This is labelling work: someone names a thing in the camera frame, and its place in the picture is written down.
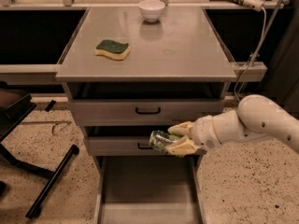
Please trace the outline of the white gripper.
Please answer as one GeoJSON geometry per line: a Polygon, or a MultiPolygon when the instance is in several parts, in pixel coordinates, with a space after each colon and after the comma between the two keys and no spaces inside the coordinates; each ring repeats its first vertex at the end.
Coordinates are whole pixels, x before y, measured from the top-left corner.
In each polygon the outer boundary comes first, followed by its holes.
{"type": "Polygon", "coordinates": [[[165,147],[171,155],[184,157],[194,154],[200,148],[209,151],[221,147],[221,142],[214,129],[212,116],[202,117],[194,123],[191,121],[182,122],[171,126],[168,132],[172,135],[183,136],[165,147]]]}

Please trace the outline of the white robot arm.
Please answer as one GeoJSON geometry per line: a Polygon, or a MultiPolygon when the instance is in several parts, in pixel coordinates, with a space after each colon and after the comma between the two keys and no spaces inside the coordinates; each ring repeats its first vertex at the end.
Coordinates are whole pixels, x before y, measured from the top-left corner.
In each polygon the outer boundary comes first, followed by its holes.
{"type": "Polygon", "coordinates": [[[243,98],[236,110],[186,121],[168,129],[180,139],[166,147],[172,155],[208,151],[229,142],[275,138],[299,153],[299,120],[262,95],[243,98]]]}

